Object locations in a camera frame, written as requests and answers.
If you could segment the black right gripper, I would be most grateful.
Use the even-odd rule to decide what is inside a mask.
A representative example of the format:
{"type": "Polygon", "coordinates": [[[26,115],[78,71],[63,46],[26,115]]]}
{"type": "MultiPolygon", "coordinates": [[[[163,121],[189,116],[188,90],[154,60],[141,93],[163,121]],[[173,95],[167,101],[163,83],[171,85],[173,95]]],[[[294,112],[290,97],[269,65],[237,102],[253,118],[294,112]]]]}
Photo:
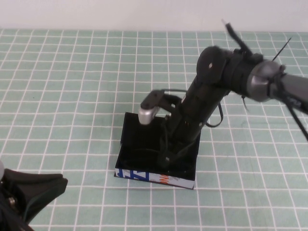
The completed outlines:
{"type": "Polygon", "coordinates": [[[172,161],[183,158],[193,145],[193,138],[190,137],[192,122],[185,114],[182,99],[178,96],[163,94],[158,106],[170,112],[162,124],[161,151],[157,157],[157,165],[167,169],[172,161]]]}

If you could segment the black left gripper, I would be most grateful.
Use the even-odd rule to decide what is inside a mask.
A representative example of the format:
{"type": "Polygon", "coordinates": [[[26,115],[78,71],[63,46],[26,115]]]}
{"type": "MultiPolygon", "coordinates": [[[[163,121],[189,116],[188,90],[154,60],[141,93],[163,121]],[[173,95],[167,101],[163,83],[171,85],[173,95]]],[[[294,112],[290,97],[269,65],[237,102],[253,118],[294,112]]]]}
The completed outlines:
{"type": "Polygon", "coordinates": [[[32,230],[29,223],[65,192],[67,184],[62,174],[33,174],[6,168],[0,180],[0,229],[32,230]]]}

